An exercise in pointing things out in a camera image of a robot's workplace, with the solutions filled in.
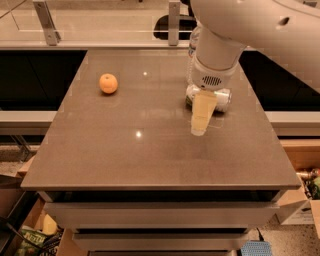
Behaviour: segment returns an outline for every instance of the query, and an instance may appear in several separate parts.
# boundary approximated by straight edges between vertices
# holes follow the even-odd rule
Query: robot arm
[[[320,92],[319,9],[296,0],[193,0],[191,6],[202,24],[192,73],[198,87],[224,88],[252,46]]]

